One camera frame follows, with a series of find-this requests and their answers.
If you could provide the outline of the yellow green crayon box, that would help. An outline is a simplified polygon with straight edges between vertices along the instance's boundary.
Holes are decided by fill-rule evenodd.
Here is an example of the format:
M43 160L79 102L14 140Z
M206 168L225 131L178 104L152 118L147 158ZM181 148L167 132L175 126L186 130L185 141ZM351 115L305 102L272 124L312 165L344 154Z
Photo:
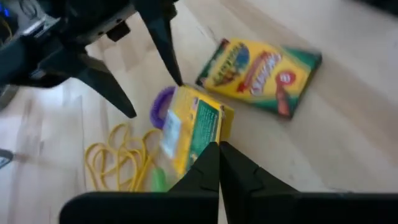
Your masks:
M245 39L222 39L196 84L285 118L292 118L320 52Z
M182 177L211 142L228 140L234 109L190 86L175 89L162 129L162 149Z

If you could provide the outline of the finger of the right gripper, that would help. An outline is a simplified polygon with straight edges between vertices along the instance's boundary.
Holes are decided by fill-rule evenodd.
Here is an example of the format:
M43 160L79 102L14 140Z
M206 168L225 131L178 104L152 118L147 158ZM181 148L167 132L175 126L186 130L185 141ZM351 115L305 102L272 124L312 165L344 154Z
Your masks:
M134 0L161 59L174 82L183 85L182 76L175 56L170 21L177 15L175 3L178 0Z
M77 79L94 89L128 118L135 118L137 114L131 101L104 62L86 54L81 54L79 59L83 70Z

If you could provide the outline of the yellow rubber bands bunch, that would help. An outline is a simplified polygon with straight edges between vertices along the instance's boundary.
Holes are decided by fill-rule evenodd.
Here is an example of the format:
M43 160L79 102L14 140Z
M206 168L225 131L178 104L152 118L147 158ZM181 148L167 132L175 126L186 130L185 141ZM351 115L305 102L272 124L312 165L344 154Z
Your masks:
M147 139L161 130L152 128L142 138L132 135L129 123L116 125L105 142L95 142L85 149L84 164L96 191L110 191L106 179L116 176L115 191L139 192L144 187L149 168L159 153L159 145L148 150Z

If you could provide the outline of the green spiral wrist coil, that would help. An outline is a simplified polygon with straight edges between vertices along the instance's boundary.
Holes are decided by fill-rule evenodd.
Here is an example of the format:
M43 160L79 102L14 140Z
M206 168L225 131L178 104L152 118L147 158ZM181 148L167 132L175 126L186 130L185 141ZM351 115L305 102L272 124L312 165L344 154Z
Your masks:
M166 192L169 190L167 176L163 168L155 167L152 170L151 191Z

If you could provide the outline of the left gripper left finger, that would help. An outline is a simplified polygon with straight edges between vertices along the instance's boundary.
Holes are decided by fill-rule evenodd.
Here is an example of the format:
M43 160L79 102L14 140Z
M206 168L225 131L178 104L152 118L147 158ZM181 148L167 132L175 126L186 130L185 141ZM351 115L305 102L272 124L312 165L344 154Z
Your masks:
M88 192L69 200L59 224L217 224L220 149L211 142L167 192Z

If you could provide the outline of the purple spiral wrist coil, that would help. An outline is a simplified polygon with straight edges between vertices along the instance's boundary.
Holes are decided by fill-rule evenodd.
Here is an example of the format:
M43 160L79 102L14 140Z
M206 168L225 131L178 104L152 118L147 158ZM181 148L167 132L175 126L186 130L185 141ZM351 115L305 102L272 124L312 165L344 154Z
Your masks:
M150 121L155 128L163 128L175 89L175 86L168 86L156 96L150 109Z

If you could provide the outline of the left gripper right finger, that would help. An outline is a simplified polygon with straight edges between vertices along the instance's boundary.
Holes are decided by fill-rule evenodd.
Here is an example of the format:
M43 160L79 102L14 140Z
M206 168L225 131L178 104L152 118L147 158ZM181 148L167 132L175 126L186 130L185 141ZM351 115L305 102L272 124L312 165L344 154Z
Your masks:
M220 183L229 224L398 224L398 194L300 192L228 142Z

